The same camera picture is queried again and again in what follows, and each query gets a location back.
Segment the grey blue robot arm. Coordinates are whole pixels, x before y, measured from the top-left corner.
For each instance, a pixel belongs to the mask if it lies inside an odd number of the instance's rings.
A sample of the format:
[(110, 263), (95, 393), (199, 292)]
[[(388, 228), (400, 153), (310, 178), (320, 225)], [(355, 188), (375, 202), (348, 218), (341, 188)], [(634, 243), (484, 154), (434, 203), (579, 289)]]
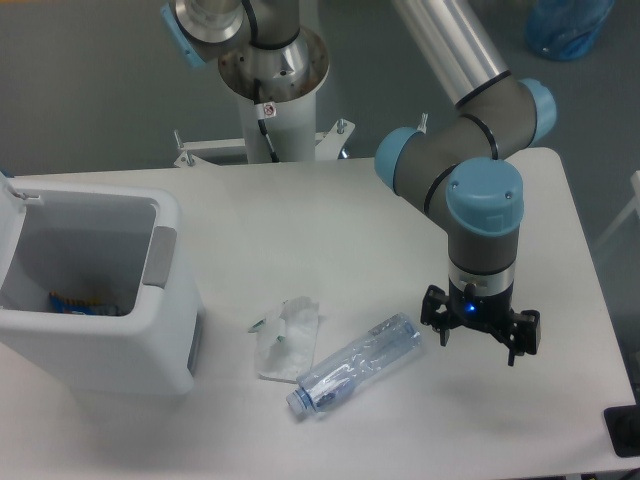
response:
[[(403, 127), (374, 157), (378, 177), (448, 237), (449, 285), (425, 293), (420, 320), (447, 340), (458, 327), (487, 333), (511, 357), (537, 353), (540, 315), (511, 305), (523, 180), (508, 159), (554, 126), (556, 104), (540, 82), (515, 79), (465, 1), (398, 1), (395, 9), (458, 116), (428, 134)], [(296, 1), (170, 1), (162, 18), (193, 66), (216, 61), (247, 108), (252, 163), (311, 160), (315, 116), (284, 118), (325, 80), (322, 40)]]

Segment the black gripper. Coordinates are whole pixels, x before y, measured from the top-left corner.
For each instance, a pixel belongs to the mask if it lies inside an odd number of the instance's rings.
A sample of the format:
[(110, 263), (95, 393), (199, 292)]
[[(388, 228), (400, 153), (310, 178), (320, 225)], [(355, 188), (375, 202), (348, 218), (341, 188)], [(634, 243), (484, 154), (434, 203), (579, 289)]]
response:
[(513, 285), (493, 296), (476, 296), (471, 300), (449, 281), (449, 296), (430, 285), (422, 301), (420, 322), (439, 335), (445, 347), (450, 332), (458, 327), (488, 334), (505, 345), (509, 351), (507, 364), (513, 366), (519, 356), (536, 355), (541, 340), (540, 312), (511, 309)]

